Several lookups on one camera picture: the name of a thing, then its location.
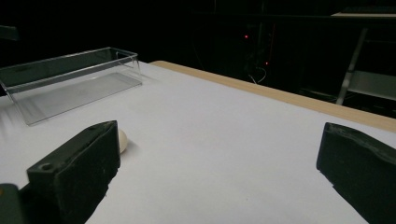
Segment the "white egg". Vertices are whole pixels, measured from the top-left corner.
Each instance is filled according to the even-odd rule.
[[[119,144],[120,144],[120,153],[122,153],[126,146],[128,145],[128,138],[123,130],[119,129]]]

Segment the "white table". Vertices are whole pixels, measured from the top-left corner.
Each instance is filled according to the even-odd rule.
[[[365,223],[316,169],[323,127],[346,125],[396,147],[391,127],[286,103],[294,97],[287,94],[282,102],[149,63],[140,68],[143,86],[32,127],[0,98],[0,183],[23,187],[26,169],[52,150],[117,120],[130,142],[88,223]]]

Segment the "transparent plastic tray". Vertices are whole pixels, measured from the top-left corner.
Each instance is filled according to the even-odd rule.
[[[105,48],[0,69],[27,125],[142,85],[137,54]]]

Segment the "wooden table edge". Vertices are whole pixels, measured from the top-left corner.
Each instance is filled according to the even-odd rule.
[[[305,97],[302,95],[280,91],[254,83],[238,80],[231,77],[225,77],[206,71],[190,68],[187,66],[179,65],[176,63],[169,63],[166,61],[155,61],[149,64],[159,66],[161,68],[169,69],[179,73],[187,74],[190,76],[202,78],[205,80],[213,81],[225,86],[233,87],[238,90],[248,91],[261,96],[269,97],[281,102],[292,105],[301,106],[304,108],[312,109],[320,113],[325,113],[335,116],[340,119],[346,119],[360,124],[368,125],[378,129],[396,133],[396,119],[380,116],[377,114],[369,113],[366,111],[335,105],[328,102],[320,101],[317,99]]]

